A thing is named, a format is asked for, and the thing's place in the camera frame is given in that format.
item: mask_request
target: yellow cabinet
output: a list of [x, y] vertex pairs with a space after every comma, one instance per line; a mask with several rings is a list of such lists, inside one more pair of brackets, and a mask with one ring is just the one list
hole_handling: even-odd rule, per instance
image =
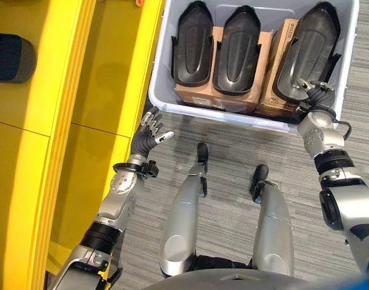
[[48, 143], [0, 123], [0, 289], [24, 289], [30, 281]]
[[0, 289], [42, 289], [92, 221], [141, 117], [163, 2], [0, 0], [0, 33], [37, 54], [29, 81], [0, 83]]

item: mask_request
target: black plastic shoe form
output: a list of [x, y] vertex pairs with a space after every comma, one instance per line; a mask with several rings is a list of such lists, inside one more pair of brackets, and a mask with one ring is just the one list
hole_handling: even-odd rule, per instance
[[15, 34], [0, 33], [0, 82], [23, 83], [34, 73], [36, 54], [32, 44]]
[[171, 76], [182, 86], [201, 86], [210, 78], [213, 58], [213, 20], [204, 2], [190, 3], [172, 37]]
[[341, 56], [333, 55], [340, 33], [338, 15], [330, 3], [321, 2], [308, 11], [300, 19], [282, 58], [274, 92], [288, 102], [299, 103], [307, 94], [298, 85], [298, 79], [327, 82]]
[[243, 95], [252, 88], [260, 54], [260, 28], [255, 10], [247, 5], [238, 7], [226, 21], [215, 55], [213, 86], [218, 92]]

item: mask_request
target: gray carpet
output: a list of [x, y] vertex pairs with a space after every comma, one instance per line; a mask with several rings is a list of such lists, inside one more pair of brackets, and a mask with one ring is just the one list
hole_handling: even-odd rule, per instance
[[[369, 183], [369, 1], [361, 0], [358, 38], [342, 119], [353, 125], [346, 149]], [[209, 195], [200, 201], [197, 253], [247, 263], [252, 256], [260, 208], [248, 187], [255, 167], [266, 163], [289, 206], [295, 276], [315, 281], [357, 271], [341, 233], [324, 223], [318, 174], [302, 141], [249, 127], [163, 114], [173, 140], [155, 148], [157, 179], [146, 181], [122, 248], [123, 276], [113, 289], [142, 289], [162, 279], [158, 248], [171, 202], [195, 161], [196, 145], [209, 146]]]

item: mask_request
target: brown cardboard box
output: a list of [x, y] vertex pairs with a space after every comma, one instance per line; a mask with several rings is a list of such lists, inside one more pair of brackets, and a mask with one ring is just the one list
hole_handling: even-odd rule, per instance
[[215, 107], [228, 112], [253, 112], [258, 104], [258, 100], [260, 99], [261, 87], [263, 85], [267, 59], [269, 56], [270, 43], [272, 41], [272, 33], [260, 32], [258, 43], [261, 44], [261, 49], [252, 89], [247, 94], [238, 96], [221, 94], [213, 87], [215, 52], [217, 49], [217, 41], [222, 40], [222, 34], [223, 27], [213, 28], [214, 54], [209, 81], [205, 85], [195, 88], [176, 84], [175, 91], [184, 102]]
[[263, 91], [256, 113], [271, 117], [289, 117], [296, 109], [296, 105], [279, 98], [273, 91], [272, 86], [276, 73], [288, 44], [293, 39], [293, 34], [298, 21], [286, 19], [280, 29], [275, 33], [270, 47], [269, 62], [264, 79]]

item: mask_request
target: white plastic bin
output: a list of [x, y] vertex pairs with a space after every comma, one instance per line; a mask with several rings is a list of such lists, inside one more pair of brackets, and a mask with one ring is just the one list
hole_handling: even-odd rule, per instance
[[[224, 26], [226, 19], [241, 5], [255, 8], [261, 21], [262, 31], [276, 31], [285, 18], [299, 19], [318, 0], [204, 0], [210, 10], [214, 25]], [[235, 124], [269, 129], [273, 131], [297, 134], [296, 125], [265, 118], [252, 117], [213, 109], [195, 108], [185, 105], [175, 93], [175, 82], [171, 77], [171, 36], [177, 35], [178, 19], [191, 0], [167, 0], [160, 30], [154, 69], [149, 86], [149, 98], [156, 107], [163, 111]], [[337, 9], [341, 22], [341, 35], [335, 52], [342, 55], [336, 64], [329, 83], [336, 88], [336, 100], [333, 109], [337, 119], [341, 117], [346, 89], [348, 70], [350, 69], [359, 0], [329, 0]]]

